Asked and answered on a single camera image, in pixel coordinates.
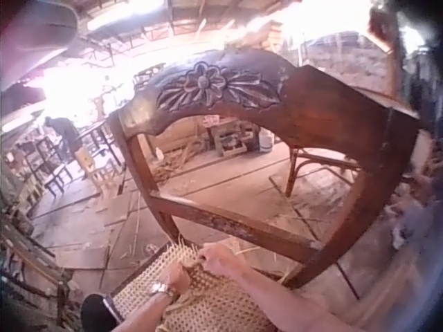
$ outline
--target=person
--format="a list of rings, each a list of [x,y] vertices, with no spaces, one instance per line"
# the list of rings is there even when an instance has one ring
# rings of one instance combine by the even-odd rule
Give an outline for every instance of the person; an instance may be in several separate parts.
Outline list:
[[[282,332],[357,332],[315,302],[291,292],[278,282],[251,268],[220,243],[206,243],[199,251],[205,271],[237,282]],[[167,267],[159,278],[173,291],[158,292],[130,315],[113,332],[155,331],[165,309],[174,301],[174,292],[184,294],[190,277],[180,263]]]
[[[72,121],[68,118],[54,118],[52,119],[49,116],[45,117],[44,125],[52,128],[58,133],[64,144],[68,147],[69,152],[72,157],[75,159],[75,152],[77,152],[82,147],[82,141],[78,140],[80,133],[77,128],[75,128]]]

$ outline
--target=chair frame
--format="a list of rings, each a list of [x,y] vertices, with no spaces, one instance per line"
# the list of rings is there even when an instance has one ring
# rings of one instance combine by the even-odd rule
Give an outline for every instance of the chair frame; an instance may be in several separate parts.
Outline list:
[[[331,149],[358,163],[361,171],[320,241],[160,192],[137,135],[159,135],[181,118],[209,114],[269,129],[290,149]],[[363,94],[312,66],[297,68],[275,53],[245,48],[208,51],[164,68],[109,116],[109,126],[137,188],[171,241],[181,236],[172,216],[225,232],[302,263],[286,283],[295,288],[337,261],[378,217],[408,164],[419,121],[395,103]]]

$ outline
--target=bucket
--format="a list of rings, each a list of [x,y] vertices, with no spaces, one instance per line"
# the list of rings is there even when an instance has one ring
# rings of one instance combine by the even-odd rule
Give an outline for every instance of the bucket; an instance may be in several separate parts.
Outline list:
[[[268,129],[260,128],[258,133],[258,142],[260,144],[260,152],[268,153],[272,151],[274,146],[274,133]]]

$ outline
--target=wristwatch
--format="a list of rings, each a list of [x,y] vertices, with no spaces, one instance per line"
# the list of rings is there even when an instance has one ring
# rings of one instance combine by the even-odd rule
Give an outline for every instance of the wristwatch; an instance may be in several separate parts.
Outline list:
[[[150,296],[154,296],[157,293],[165,293],[167,296],[171,297],[172,302],[176,302],[180,297],[180,294],[171,287],[163,282],[154,282],[151,287]]]

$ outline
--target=ceiling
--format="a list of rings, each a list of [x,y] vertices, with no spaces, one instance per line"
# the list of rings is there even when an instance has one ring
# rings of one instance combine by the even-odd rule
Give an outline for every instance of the ceiling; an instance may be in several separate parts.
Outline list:
[[[132,0],[149,3],[155,0]],[[180,35],[201,34],[223,28],[244,26],[255,17],[279,10],[290,0],[163,0],[155,10],[133,15],[93,31],[87,24],[126,0],[65,0],[79,17],[79,35],[63,57],[82,57],[105,66],[115,59],[146,53],[152,42]]]

